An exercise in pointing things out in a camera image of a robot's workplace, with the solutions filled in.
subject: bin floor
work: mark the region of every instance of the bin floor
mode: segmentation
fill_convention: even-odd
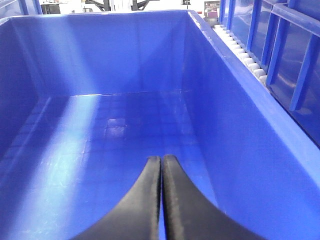
[[[216,204],[180,92],[41,99],[0,161],[0,239],[75,236],[117,204],[148,156],[165,154]]]

